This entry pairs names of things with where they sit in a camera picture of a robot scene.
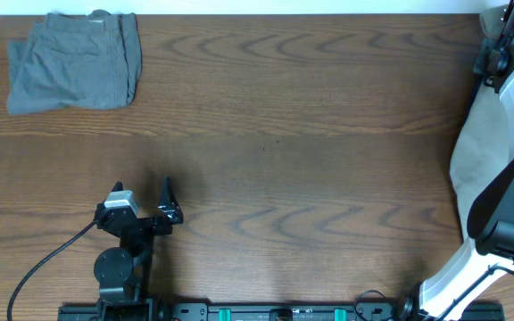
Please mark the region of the khaki beige shorts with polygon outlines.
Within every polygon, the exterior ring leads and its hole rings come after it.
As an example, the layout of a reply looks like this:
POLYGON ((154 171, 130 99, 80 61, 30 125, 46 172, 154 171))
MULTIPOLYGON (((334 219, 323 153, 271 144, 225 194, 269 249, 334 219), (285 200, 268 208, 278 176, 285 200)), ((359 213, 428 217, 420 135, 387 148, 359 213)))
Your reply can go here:
POLYGON ((474 66, 477 90, 450 163, 464 244, 475 199, 514 158, 514 1, 480 14, 485 34, 474 66))

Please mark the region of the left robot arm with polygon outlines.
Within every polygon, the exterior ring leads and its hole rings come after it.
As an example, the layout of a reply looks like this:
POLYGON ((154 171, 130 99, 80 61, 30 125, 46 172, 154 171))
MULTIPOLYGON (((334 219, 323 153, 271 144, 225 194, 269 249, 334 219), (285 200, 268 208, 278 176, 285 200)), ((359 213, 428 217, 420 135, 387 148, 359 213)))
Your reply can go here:
POLYGON ((121 182, 96 206, 93 222, 97 228, 120 240, 117 247, 103 251, 95 260, 100 320, 171 319, 168 305, 147 294, 154 238, 170 235, 172 228, 183 222, 168 176, 163 179, 157 209, 158 215, 140 218, 133 192, 124 189, 121 182))

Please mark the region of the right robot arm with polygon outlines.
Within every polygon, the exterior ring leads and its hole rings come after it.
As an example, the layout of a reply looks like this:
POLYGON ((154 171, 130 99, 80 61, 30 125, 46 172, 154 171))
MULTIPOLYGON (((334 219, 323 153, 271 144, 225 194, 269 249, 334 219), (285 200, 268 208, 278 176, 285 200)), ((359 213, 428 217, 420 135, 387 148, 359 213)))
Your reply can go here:
POLYGON ((504 317, 501 305, 478 297, 514 276, 514 1, 487 10, 480 22, 476 87, 450 163, 463 243, 397 305, 396 320, 504 317))

